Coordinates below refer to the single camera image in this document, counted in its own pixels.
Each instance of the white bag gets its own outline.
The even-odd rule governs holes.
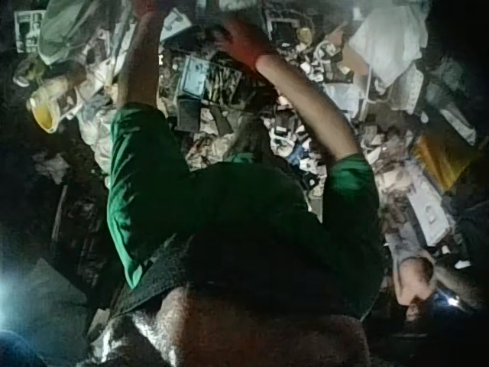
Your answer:
[[[413,60],[421,57],[428,32],[417,7],[397,6],[373,10],[349,44],[390,86]]]

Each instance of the black object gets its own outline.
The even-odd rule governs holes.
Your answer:
[[[177,102],[176,130],[179,132],[199,132],[200,130],[200,99],[180,97]]]

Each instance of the hand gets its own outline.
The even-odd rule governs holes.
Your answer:
[[[275,54],[266,36],[250,25],[235,19],[225,23],[225,34],[215,32],[217,44],[226,51],[229,56],[257,71],[256,63],[260,56]]]
[[[143,15],[156,12],[169,12],[173,7],[173,0],[132,0],[132,7],[138,19]]]

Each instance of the fabric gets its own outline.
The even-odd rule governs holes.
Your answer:
[[[120,110],[112,124],[112,140],[108,227],[130,288],[136,288],[143,276],[149,275],[157,258],[165,258],[167,271],[151,287],[168,291],[169,285],[176,287],[202,274],[212,273],[215,283],[216,278],[228,274],[219,269],[226,268],[228,262],[238,266],[240,258],[259,262],[263,254],[270,259],[273,254],[279,258],[281,252],[295,251],[304,257],[294,265],[302,269],[297,276],[305,268],[316,271],[319,267],[334,281],[332,287],[338,289],[356,317],[372,305],[384,268],[377,189],[373,172],[361,155],[332,167],[325,188],[322,226],[308,212],[300,187],[275,167],[223,162],[190,173],[163,114],[149,106],[132,103]],[[193,243],[201,244],[199,256],[186,254],[197,251]],[[271,245],[280,243],[283,249]],[[229,250],[227,258],[221,257],[224,248]],[[192,260],[199,257],[204,260]],[[209,267],[206,261],[214,266]],[[199,275],[193,268],[205,271]],[[241,285],[250,274],[245,268],[238,280]],[[265,279],[267,275],[257,277]],[[280,277],[271,278],[268,286],[277,291]]]

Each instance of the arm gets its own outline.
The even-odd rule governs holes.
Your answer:
[[[481,291],[456,270],[441,265],[435,266],[437,280],[451,291],[454,291],[466,304],[474,310],[485,309]]]
[[[261,32],[239,21],[228,21],[226,30],[227,35],[216,35],[221,46],[275,85],[292,102],[336,161],[360,152],[338,107],[297,68],[283,60]]]
[[[259,57],[256,67],[292,102],[336,161],[359,152],[355,137],[338,107],[297,68],[276,54]]]
[[[124,66],[118,80],[120,109],[128,102],[156,107],[158,88],[158,45],[167,15],[163,10],[145,11],[139,16]]]
[[[393,258],[393,280],[394,280],[394,290],[396,291],[396,299],[397,303],[401,306],[409,306],[415,297],[415,294],[409,292],[406,288],[403,287],[402,281],[400,279],[399,274],[399,266],[397,264],[397,260]]]

